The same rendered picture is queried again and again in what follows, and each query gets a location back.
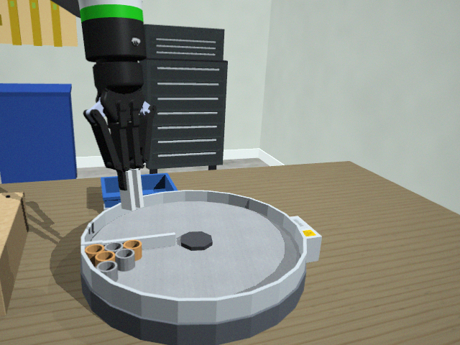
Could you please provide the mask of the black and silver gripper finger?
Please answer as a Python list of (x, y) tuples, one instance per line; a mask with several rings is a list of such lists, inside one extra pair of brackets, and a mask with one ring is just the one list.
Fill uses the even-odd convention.
[(140, 169), (150, 160), (152, 138), (152, 123), (157, 110), (155, 105), (150, 106), (146, 101), (139, 113), (139, 102), (130, 101), (132, 122), (127, 122), (126, 138), (129, 151), (129, 164), (132, 171), (134, 199), (137, 208), (144, 207), (142, 194), (142, 180)]
[[(129, 164), (127, 144), (127, 105), (124, 100), (116, 103), (119, 123), (111, 123), (104, 119), (103, 106), (99, 101), (89, 110), (83, 112), (93, 130), (98, 148), (106, 168), (117, 171), (121, 208), (136, 210), (132, 171)], [(107, 125), (108, 124), (108, 125)], [(110, 131), (109, 131), (110, 129)], [(111, 133), (110, 133), (111, 132)]]

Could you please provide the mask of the grey metal bushing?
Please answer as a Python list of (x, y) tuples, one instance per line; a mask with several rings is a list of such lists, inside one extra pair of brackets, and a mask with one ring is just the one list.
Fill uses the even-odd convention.
[(115, 253), (119, 271), (126, 272), (135, 267), (135, 254), (132, 249), (120, 249)]
[(100, 262), (97, 267), (97, 270), (102, 272), (105, 276), (116, 282), (118, 280), (118, 267), (117, 263), (114, 261), (104, 261)]
[(114, 254), (120, 250), (123, 249), (124, 245), (120, 242), (111, 242), (105, 245), (104, 251), (110, 251), (113, 252)]

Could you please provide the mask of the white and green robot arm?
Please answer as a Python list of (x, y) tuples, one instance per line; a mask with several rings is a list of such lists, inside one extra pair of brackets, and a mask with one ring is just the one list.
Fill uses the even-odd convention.
[(87, 61), (138, 63), (147, 58), (142, 0), (51, 1), (81, 18)]

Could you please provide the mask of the blue square tray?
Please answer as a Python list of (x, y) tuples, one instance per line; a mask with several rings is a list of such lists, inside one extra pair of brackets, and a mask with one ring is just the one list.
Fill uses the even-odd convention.
[[(171, 180), (168, 173), (147, 174), (141, 175), (142, 180), (142, 194), (149, 195), (153, 193), (176, 191), (175, 184)], [(118, 177), (102, 177), (102, 198), (105, 201), (104, 210), (121, 203)]]

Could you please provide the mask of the bronze bushing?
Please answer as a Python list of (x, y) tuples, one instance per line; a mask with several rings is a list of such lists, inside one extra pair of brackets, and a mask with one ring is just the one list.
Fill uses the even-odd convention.
[(91, 263), (93, 264), (94, 267), (96, 266), (95, 256), (99, 252), (104, 252), (104, 246), (101, 245), (101, 244), (92, 244), (92, 245), (90, 245), (90, 246), (85, 248), (85, 253), (88, 256), (88, 258), (90, 259), (90, 261), (91, 261)]
[(115, 257), (115, 254), (113, 252), (104, 251), (104, 252), (99, 252), (95, 256), (95, 260), (96, 260), (96, 267), (97, 267), (97, 265), (100, 262), (104, 262), (104, 261), (114, 261), (114, 262), (116, 262), (116, 257)]
[(124, 242), (124, 249), (132, 249), (135, 254), (135, 261), (142, 258), (142, 243), (139, 240), (129, 240)]

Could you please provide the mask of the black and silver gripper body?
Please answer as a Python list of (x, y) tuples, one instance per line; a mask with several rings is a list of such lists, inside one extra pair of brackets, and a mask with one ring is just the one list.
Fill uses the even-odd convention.
[(111, 62), (93, 65), (94, 85), (97, 89), (96, 103), (104, 107), (103, 113), (111, 123), (119, 123), (117, 101), (126, 102), (126, 120), (132, 121), (130, 101), (139, 102), (139, 113), (144, 104), (144, 85), (141, 63)]

